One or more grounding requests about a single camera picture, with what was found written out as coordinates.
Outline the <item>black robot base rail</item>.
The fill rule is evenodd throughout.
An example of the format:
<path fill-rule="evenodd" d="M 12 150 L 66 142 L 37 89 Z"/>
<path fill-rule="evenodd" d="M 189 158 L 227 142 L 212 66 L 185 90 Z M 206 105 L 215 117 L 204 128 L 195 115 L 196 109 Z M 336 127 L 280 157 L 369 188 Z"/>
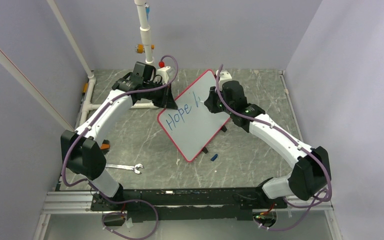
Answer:
<path fill-rule="evenodd" d="M 125 189 L 121 199 L 93 195 L 93 212 L 125 212 L 134 223 L 169 220 L 250 221 L 257 211 L 285 209 L 282 197 L 268 198 L 257 187 Z"/>

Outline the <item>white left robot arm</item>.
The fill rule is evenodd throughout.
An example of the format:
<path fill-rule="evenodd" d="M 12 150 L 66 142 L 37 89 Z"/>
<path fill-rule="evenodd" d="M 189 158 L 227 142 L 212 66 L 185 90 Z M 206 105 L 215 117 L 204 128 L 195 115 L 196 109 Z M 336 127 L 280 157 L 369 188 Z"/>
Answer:
<path fill-rule="evenodd" d="M 178 109 L 171 83 L 164 83 L 153 65 L 136 62 L 131 72 L 113 84 L 107 99 L 89 119 L 75 130 L 62 133 L 61 177 L 65 186 L 87 181 L 105 195 L 103 202 L 109 209 L 117 210 L 123 205 L 124 188 L 107 171 L 101 145 L 119 118 L 142 99 L 158 108 Z"/>

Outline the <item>blue marker cap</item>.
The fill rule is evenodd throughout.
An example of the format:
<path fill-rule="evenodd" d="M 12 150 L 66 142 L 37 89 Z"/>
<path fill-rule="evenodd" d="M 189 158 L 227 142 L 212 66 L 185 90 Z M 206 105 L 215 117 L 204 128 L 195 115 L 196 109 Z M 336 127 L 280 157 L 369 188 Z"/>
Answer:
<path fill-rule="evenodd" d="M 211 157 L 210 161 L 214 162 L 218 158 L 218 154 L 215 154 L 213 157 Z"/>

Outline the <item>pink-framed whiteboard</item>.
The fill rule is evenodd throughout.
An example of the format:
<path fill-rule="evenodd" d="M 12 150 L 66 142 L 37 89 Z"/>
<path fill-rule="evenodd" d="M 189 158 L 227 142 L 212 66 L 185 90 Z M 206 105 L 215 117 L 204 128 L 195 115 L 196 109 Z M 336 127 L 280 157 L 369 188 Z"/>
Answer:
<path fill-rule="evenodd" d="M 214 72 L 207 69 L 174 99 L 178 109 L 163 109 L 157 115 L 157 122 L 187 162 L 192 162 L 230 119 L 225 112 L 210 113 L 204 105 L 215 83 Z"/>

